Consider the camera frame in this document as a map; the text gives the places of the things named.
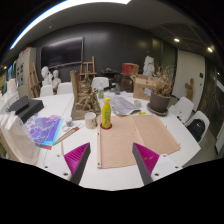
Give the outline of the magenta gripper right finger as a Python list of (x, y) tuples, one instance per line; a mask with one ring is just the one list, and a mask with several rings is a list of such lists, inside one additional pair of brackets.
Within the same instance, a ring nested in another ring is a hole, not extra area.
[(133, 144), (132, 153), (135, 157), (143, 184), (148, 185), (152, 183), (152, 171), (159, 159), (159, 155), (138, 143)]

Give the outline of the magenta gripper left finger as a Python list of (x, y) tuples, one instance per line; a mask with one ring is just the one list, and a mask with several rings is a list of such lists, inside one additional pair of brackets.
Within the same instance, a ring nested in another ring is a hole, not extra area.
[(85, 143), (64, 155), (64, 159), (71, 171), (70, 181), (76, 185), (80, 183), (88, 157), (90, 154), (90, 144)]

